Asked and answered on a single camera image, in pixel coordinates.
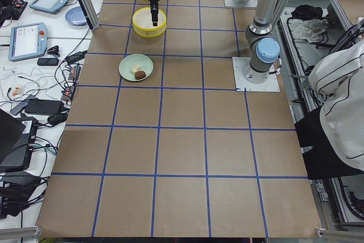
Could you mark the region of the yellow steamer basket front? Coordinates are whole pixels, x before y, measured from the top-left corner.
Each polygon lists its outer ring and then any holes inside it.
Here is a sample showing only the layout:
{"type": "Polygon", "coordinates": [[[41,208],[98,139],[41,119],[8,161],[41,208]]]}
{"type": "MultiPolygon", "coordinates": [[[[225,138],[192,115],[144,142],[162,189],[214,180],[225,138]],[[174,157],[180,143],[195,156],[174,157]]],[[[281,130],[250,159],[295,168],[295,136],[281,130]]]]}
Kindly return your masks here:
{"type": "Polygon", "coordinates": [[[159,10],[158,23],[152,24],[149,7],[137,10],[132,17],[133,29],[141,37],[155,38],[162,35],[167,27],[167,17],[163,10],[159,10]]]}

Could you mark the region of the white steamed bun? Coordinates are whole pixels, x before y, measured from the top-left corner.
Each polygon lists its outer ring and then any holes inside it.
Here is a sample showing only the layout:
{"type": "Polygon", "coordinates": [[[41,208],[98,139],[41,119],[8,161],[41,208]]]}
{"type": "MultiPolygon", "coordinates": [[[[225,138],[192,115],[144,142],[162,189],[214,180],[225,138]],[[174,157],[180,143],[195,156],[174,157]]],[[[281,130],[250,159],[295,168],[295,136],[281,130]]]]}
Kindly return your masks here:
{"type": "Polygon", "coordinates": [[[135,64],[131,67],[131,73],[134,75],[136,74],[138,71],[141,70],[141,66],[139,64],[135,64]]]}

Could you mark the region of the brown steamed bun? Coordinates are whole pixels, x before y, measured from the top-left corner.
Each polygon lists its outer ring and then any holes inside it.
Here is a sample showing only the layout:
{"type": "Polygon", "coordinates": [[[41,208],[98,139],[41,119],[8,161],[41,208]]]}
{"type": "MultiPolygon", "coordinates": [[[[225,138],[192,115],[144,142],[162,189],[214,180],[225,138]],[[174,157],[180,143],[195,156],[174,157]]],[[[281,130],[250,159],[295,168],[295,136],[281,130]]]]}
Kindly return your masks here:
{"type": "Polygon", "coordinates": [[[144,78],[146,78],[146,72],[145,71],[137,71],[134,74],[134,77],[135,77],[136,80],[144,79],[144,78]]]}

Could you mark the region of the pale green plate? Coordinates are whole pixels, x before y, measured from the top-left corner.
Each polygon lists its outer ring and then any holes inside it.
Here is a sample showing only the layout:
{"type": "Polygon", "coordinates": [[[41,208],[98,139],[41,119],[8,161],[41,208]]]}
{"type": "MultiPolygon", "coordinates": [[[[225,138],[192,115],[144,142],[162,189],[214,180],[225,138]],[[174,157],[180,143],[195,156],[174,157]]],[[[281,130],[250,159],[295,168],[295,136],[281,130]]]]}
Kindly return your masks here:
{"type": "Polygon", "coordinates": [[[148,78],[154,69],[152,60],[142,54],[132,54],[123,58],[119,64],[119,74],[127,81],[142,81],[148,78]]]}

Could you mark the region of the blue round plate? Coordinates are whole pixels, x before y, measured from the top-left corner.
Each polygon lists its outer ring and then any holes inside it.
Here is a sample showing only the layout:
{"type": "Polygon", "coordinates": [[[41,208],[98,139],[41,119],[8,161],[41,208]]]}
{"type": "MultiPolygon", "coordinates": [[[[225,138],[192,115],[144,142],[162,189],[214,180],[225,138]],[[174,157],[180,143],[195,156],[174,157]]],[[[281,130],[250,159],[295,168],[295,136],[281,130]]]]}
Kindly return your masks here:
{"type": "Polygon", "coordinates": [[[84,26],[88,24],[80,6],[74,7],[67,11],[65,14],[65,20],[73,26],[84,26]]]}

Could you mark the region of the blue teach pendant near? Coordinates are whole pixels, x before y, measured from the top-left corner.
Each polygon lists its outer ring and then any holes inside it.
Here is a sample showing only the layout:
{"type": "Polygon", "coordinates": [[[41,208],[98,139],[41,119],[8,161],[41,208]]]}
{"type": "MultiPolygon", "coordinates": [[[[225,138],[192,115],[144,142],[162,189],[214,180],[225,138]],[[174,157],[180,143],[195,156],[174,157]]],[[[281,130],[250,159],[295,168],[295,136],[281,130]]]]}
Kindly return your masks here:
{"type": "Polygon", "coordinates": [[[16,62],[46,53],[48,29],[43,22],[15,26],[11,28],[9,60],[16,62]]]}

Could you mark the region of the black power brick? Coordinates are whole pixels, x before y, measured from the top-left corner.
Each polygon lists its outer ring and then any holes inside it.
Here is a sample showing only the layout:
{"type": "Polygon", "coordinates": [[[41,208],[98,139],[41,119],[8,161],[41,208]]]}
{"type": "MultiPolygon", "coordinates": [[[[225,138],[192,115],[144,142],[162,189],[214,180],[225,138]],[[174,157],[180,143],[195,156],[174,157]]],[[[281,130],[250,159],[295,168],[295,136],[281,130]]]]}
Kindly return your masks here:
{"type": "Polygon", "coordinates": [[[52,115],[58,114],[63,106],[63,102],[58,100],[32,99],[29,100],[24,111],[28,114],[52,115]]]}

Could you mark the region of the black laptop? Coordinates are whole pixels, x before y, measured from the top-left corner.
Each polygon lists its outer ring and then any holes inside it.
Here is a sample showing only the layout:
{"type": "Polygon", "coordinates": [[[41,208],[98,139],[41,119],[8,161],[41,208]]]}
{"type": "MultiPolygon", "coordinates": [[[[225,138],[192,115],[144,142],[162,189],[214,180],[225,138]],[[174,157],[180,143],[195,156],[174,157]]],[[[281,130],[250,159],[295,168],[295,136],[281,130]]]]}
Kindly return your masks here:
{"type": "Polygon", "coordinates": [[[1,172],[28,169],[37,123],[34,117],[14,118],[1,110],[1,172]]]}

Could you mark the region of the white jacket person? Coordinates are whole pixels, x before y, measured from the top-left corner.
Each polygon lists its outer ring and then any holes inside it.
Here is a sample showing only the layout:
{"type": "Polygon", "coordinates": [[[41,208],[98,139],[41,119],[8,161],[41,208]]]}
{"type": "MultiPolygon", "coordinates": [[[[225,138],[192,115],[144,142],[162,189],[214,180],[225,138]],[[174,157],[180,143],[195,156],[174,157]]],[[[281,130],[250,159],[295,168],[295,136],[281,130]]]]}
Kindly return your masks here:
{"type": "Polygon", "coordinates": [[[363,173],[363,41],[323,58],[308,81],[323,105],[295,123],[310,180],[363,173]]]}

